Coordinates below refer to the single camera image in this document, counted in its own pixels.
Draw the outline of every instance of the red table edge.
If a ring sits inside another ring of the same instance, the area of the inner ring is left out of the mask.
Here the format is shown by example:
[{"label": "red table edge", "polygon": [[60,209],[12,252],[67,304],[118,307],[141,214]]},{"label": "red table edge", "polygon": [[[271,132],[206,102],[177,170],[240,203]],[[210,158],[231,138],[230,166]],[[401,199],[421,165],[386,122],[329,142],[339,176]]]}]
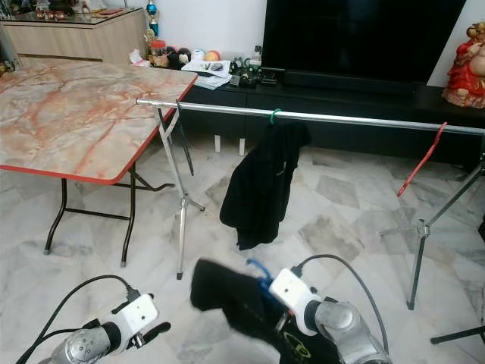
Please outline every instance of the red table edge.
[{"label": "red table edge", "polygon": [[[192,88],[194,82],[197,80],[197,75],[194,76],[193,81],[187,86],[185,91],[180,94],[179,100],[183,99],[185,95],[189,92],[189,90]],[[175,108],[171,108],[168,110],[167,114],[164,116],[164,120],[166,121],[173,113],[175,112]],[[0,165],[0,169],[5,169],[6,171],[15,171],[15,172],[23,172],[23,173],[31,173],[31,174],[40,174],[42,176],[49,176],[49,177],[58,177],[58,178],[66,178],[68,180],[78,180],[81,182],[89,182],[91,184],[104,184],[104,185],[112,185],[117,183],[123,176],[124,174],[130,169],[130,167],[133,165],[134,162],[143,154],[145,151],[146,147],[150,142],[152,141],[153,137],[155,134],[158,132],[158,126],[155,127],[155,129],[150,133],[148,138],[146,138],[145,142],[138,148],[136,151],[135,155],[131,158],[131,160],[128,161],[127,165],[121,170],[121,172],[116,176],[115,178],[112,178],[110,180],[104,179],[104,178],[95,178],[95,177],[83,177],[83,176],[78,176],[76,174],[65,174],[65,173],[58,173],[58,172],[50,172],[50,171],[42,171],[39,169],[32,169],[32,168],[24,168],[24,167],[14,167],[11,165]]]}]

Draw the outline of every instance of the marble floor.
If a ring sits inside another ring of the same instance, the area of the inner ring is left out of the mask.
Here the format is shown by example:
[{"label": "marble floor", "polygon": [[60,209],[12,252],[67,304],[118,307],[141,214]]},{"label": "marble floor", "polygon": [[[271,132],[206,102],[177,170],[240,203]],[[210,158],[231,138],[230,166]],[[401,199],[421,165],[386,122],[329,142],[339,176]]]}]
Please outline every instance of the marble floor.
[{"label": "marble floor", "polygon": [[[251,275],[247,258],[263,262],[273,274],[314,253],[342,256],[369,286],[387,329],[395,364],[476,364],[485,362],[478,336],[433,346],[429,338],[483,325],[485,243],[477,233],[485,213],[483,178],[432,228],[427,242],[414,311],[405,305],[417,240],[405,228],[428,217],[459,184],[463,173],[428,163],[398,198],[416,161],[340,152],[302,150],[285,220],[271,244],[240,252],[236,233],[218,214],[235,166],[236,141],[224,140],[221,153],[209,137],[190,138],[195,176],[181,148],[177,159],[187,189],[207,209],[188,212],[185,274],[175,280],[178,198],[174,190],[137,192],[136,223],[128,263],[120,268],[127,223],[64,214],[50,256],[42,254],[49,227],[61,202],[61,183],[50,177],[0,171],[0,362],[15,362],[33,342],[62,297],[95,275],[117,274],[142,292],[155,294],[159,320],[172,329],[141,350],[109,356],[106,363],[173,364],[277,363],[266,344],[231,330],[220,311],[195,310],[189,303],[193,267],[208,257]],[[159,140],[137,163],[153,184],[173,180]],[[128,190],[68,182],[68,205],[108,213],[128,213]],[[385,237],[380,231],[396,229]],[[315,261],[303,278],[321,295],[350,301],[380,337],[371,306],[353,277],[336,262]],[[113,281],[92,284],[61,311],[52,329],[76,327],[107,315],[123,300]],[[61,338],[43,344],[30,362],[47,357]]]}]

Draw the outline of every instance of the paper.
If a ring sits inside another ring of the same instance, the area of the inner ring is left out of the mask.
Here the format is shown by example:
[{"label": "paper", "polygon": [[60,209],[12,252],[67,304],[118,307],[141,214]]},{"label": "paper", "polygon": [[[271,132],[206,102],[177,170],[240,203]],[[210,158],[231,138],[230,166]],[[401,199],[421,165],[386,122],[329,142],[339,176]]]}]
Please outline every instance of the paper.
[{"label": "paper", "polygon": [[198,76],[196,82],[194,83],[196,86],[204,87],[206,89],[217,89],[218,87],[221,87],[225,83],[228,83],[230,81],[230,78],[232,76],[228,74],[226,77],[217,77],[217,76],[212,76],[212,77],[204,77],[204,76]]},{"label": "paper", "polygon": [[182,71],[192,71],[199,74],[213,74],[218,77],[226,77],[229,74],[229,66],[230,61],[193,60],[183,66]]},{"label": "paper", "polygon": [[139,55],[139,50],[134,49],[130,53],[130,61],[133,64],[133,66],[139,66],[139,67],[151,67],[152,65],[150,62],[144,60],[143,58],[140,57]]}]

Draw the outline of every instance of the black tv screen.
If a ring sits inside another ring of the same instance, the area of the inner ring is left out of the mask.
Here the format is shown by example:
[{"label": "black tv screen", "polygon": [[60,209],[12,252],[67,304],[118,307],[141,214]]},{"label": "black tv screen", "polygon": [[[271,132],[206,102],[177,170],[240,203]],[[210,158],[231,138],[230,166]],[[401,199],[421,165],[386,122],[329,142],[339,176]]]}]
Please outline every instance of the black tv screen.
[{"label": "black tv screen", "polygon": [[268,0],[262,65],[426,83],[464,3]]}]

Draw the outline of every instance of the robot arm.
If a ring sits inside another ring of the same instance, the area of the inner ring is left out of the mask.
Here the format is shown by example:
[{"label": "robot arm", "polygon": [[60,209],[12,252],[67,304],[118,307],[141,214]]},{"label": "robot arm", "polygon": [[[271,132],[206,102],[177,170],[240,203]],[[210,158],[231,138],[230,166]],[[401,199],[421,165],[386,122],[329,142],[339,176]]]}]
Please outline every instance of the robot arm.
[{"label": "robot arm", "polygon": [[143,294],[116,314],[110,315],[100,326],[83,328],[70,334],[52,356],[40,364],[93,364],[109,353],[121,353],[147,344],[170,324],[153,328],[146,335],[140,331],[158,317],[158,310],[148,294]]},{"label": "robot arm", "polygon": [[270,292],[295,315],[298,329],[308,336],[321,334],[332,341],[342,364],[392,364],[350,303],[322,300],[289,269],[283,269]]}]

